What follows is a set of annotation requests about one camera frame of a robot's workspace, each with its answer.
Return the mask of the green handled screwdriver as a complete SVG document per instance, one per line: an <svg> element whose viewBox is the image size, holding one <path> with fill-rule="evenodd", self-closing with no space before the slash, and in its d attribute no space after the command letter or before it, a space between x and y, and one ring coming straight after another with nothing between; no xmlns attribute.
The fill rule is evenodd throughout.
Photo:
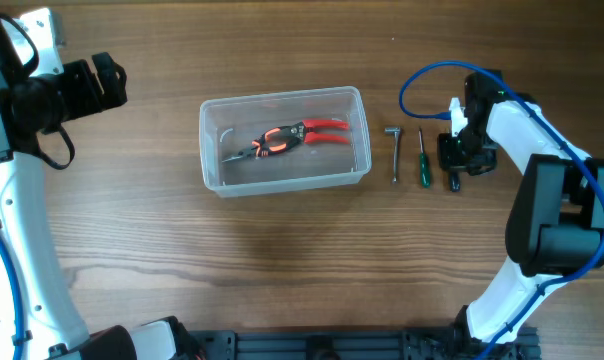
<svg viewBox="0 0 604 360"><path fill-rule="evenodd" d="M420 165L420 181L424 188L431 186L431 172L429 166L428 155L425 152L422 128L418 129L418 138L420 145L419 165Z"/></svg>

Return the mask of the red handled cutters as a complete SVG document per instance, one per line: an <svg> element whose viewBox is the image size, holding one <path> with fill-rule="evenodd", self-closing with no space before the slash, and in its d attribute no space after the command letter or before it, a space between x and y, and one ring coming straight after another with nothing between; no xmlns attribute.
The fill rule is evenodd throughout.
<svg viewBox="0 0 604 360"><path fill-rule="evenodd" d="M281 128L287 138L293 138L300 144L336 143L349 144L346 136L333 133L333 130L347 131L349 124L333 119L304 119L294 125Z"/></svg>

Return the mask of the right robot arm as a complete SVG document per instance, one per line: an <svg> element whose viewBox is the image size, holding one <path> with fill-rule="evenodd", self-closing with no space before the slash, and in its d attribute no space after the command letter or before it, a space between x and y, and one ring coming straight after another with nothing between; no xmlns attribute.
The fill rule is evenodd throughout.
<svg viewBox="0 0 604 360"><path fill-rule="evenodd" d="M438 162L451 191L459 174L487 174L503 149L523 178L505 229L507 257L485 292L458 313L451 350L502 355L544 300L604 265L604 159L573 146L527 94L509 94L497 70L473 72L452 99Z"/></svg>

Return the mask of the black red handled screwdriver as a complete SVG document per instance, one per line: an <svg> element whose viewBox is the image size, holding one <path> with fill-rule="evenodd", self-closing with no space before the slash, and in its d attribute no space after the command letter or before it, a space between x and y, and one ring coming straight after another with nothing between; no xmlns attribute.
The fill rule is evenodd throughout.
<svg viewBox="0 0 604 360"><path fill-rule="evenodd" d="M459 192L461 189L461 183L459 174L455 171L448 172L448 183L451 192Z"/></svg>

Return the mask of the orange black needle-nose pliers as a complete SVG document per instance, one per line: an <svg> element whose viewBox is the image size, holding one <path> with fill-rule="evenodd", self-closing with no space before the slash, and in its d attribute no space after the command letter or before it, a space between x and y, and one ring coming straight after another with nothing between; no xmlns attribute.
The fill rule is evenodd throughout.
<svg viewBox="0 0 604 360"><path fill-rule="evenodd" d="M285 137L281 131L282 127L276 127L268 130L259 138L253 140L248 148L239 150L236 154L227 157L223 160L223 163L275 156L285 153L300 145L300 143L295 142L293 138Z"/></svg>

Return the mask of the clear plastic container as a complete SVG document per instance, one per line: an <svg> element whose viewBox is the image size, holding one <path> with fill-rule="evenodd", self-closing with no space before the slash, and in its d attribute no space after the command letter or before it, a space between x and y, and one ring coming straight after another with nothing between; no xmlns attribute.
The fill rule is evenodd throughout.
<svg viewBox="0 0 604 360"><path fill-rule="evenodd" d="M208 100L199 135L204 184L220 197L356 184L372 168L352 86Z"/></svg>

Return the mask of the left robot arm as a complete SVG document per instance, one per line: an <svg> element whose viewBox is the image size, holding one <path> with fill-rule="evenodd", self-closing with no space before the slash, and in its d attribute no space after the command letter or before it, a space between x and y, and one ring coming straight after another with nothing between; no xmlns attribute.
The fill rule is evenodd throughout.
<svg viewBox="0 0 604 360"><path fill-rule="evenodd" d="M42 8L0 13L0 359L202 359L174 317L90 332L48 224L40 135L125 104L127 76L107 53L63 63L61 22Z"/></svg>

